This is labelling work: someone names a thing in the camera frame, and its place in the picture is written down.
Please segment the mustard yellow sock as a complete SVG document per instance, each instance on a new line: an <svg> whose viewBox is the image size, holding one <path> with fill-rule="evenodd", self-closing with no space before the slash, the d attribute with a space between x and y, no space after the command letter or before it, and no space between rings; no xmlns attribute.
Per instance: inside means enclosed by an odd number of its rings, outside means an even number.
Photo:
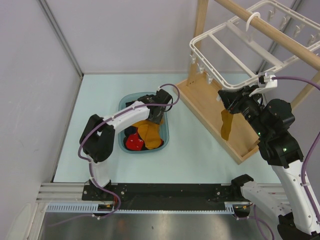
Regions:
<svg viewBox="0 0 320 240"><path fill-rule="evenodd" d="M134 123L132 126L138 128L138 135L144 141L145 147L148 150L159 148L163 144L160 137L160 125L149 120L142 120Z"/></svg>
<svg viewBox="0 0 320 240"><path fill-rule="evenodd" d="M220 135L225 141L229 140L233 117L234 115L229 113L226 109L221 112L222 126L220 129Z"/></svg>

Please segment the aluminium frame post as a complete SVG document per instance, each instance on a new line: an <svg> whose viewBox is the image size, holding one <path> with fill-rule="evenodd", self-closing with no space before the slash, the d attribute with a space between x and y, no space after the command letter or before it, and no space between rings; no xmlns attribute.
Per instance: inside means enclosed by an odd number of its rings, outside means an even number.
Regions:
<svg viewBox="0 0 320 240"><path fill-rule="evenodd" d="M55 36L57 37L57 40L59 41L62 49L64 50L67 58L69 59L71 65L73 66L74 70L76 71L77 75L82 80L84 77L84 73L74 55L74 52L72 51L72 48L70 47L53 11L51 10L48 2L46 0L37 0L36 1L42 10L45 18L47 19L49 25L51 26Z"/></svg>

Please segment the wooden hanger stand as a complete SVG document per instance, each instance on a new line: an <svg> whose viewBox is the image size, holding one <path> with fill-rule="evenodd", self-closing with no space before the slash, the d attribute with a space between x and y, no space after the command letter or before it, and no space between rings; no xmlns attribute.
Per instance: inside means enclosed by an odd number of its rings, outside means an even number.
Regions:
<svg viewBox="0 0 320 240"><path fill-rule="evenodd" d="M186 80L177 84L176 93L238 164L260 152L268 164L287 168L291 162L304 158L297 140L289 133L295 120L293 110L318 87L320 76L316 74L291 102L277 98L264 102L263 95L277 88L280 77L276 73L298 60L316 70L320 68L320 58L315 55L320 47L320 25L275 0L262 0L248 9L231 0L222 0L220 4L234 16L204 31L208 2L200 0L197 3L194 37L189 44L192 58L189 74ZM282 12L285 20L297 22L298 28L312 28L312 40L308 44L299 43L261 19L258 9L266 5ZM254 41L252 35L237 27L240 20L287 49L291 57L280 60L273 56ZM216 37L222 30L230 31L243 46L266 60L270 68L254 73ZM205 39L211 39L223 50L247 78L240 83L229 83L201 52L201 42Z"/></svg>

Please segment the blue plastic sock basin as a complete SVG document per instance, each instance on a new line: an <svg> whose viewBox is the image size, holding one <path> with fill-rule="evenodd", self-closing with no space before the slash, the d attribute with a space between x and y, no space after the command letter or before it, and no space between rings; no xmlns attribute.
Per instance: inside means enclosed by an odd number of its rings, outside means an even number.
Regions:
<svg viewBox="0 0 320 240"><path fill-rule="evenodd" d="M142 120L127 127L118 134L120 148L129 154L142 154L159 151L169 142L167 114L164 113L160 124Z"/></svg>

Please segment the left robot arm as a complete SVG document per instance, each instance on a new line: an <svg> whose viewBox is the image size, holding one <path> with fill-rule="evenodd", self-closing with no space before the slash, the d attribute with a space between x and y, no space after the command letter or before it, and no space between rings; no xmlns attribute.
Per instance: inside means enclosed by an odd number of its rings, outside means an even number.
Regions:
<svg viewBox="0 0 320 240"><path fill-rule="evenodd" d="M159 89L154 94L123 103L123 109L109 116L92 115L79 139L78 157L88 161L93 194L100 200L107 199L111 193L107 164L118 157L114 150L118 134L125 133L122 140L125 148L131 152L157 151L167 143L160 136L160 129L166 113L176 101L167 91Z"/></svg>

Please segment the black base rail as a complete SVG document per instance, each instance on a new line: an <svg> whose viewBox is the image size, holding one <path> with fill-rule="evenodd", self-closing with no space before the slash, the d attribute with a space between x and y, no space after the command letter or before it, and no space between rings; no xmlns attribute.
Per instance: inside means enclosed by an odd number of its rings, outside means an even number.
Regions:
<svg viewBox="0 0 320 240"><path fill-rule="evenodd" d="M105 189L128 211L216 211L243 200L233 186L219 183L110 183Z"/></svg>

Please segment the white plastic clip hanger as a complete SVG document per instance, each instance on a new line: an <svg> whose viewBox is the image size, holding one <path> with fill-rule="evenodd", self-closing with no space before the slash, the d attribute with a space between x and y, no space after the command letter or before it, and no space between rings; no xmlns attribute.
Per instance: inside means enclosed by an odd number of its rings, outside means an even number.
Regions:
<svg viewBox="0 0 320 240"><path fill-rule="evenodd" d="M319 70L320 69L320 58L313 52L320 47L319 42L315 42L312 45L305 47L295 41L293 38L287 36L285 33L279 29L271 26L269 23L261 19L261 15L256 11L257 8L263 5L272 5L276 10L279 10L285 13L286 20L296 20L302 23L304 26L309 26L315 30L320 29L320 25L305 16L297 13L296 11L280 4L275 0L261 0L255 5L252 5L248 9L244 9L235 2L231 0L220 0L218 1L220 5L228 9L230 12L235 14L235 17L231 18L229 21L226 21L200 35L194 37L190 43L189 47L193 53L193 60L200 60L202 65L206 67L209 71L209 74L220 83L223 89L235 91L243 88L244 86L251 85L258 81L258 75L253 73L249 68L242 62L238 57L236 57L225 45L223 45L215 36L214 33L228 28L233 34L235 34L244 44L246 44L250 49L252 49L256 54L261 56L265 61L270 64L273 64L273 67L270 69L272 72L277 72L283 68L289 66L296 60L302 60L312 68ZM254 27L257 31L267 36L269 39L273 40L277 44L281 45L287 51L292 53L292 57L280 61L274 57L271 53L262 48L258 43L253 40L253 37L246 33L246 31L240 30L235 22L238 20L245 21L245 28L248 30L249 27ZM201 40L210 37L216 44L218 44L234 61L235 63L250 77L239 84L229 84L222 75L216 70L216 68L208 61L208 59L201 53L201 51L196 46Z"/></svg>

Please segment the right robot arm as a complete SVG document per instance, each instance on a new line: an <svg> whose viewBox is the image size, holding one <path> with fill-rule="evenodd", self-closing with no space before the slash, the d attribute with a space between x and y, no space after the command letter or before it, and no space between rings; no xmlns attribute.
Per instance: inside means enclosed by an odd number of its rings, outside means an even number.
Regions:
<svg viewBox="0 0 320 240"><path fill-rule="evenodd" d="M314 194L304 189L303 180L307 178L302 174L304 156L288 131L295 121L291 104L275 98L263 105L262 95L254 92L257 88L253 85L238 91L221 89L218 95L230 114L242 114L257 133L260 155L279 178L289 205L284 206L260 189L248 175L245 175L247 181L230 188L230 194L237 201L248 199L274 220L283 240L318 240L320 221L314 208L319 204L309 199Z"/></svg>

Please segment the red sock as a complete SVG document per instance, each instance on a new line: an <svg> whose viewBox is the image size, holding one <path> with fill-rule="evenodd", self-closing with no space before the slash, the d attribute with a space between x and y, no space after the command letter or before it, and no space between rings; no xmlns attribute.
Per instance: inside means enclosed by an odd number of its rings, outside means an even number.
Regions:
<svg viewBox="0 0 320 240"><path fill-rule="evenodd" d="M124 138L124 146L129 151L144 151L145 142L140 138L138 133L130 134Z"/></svg>

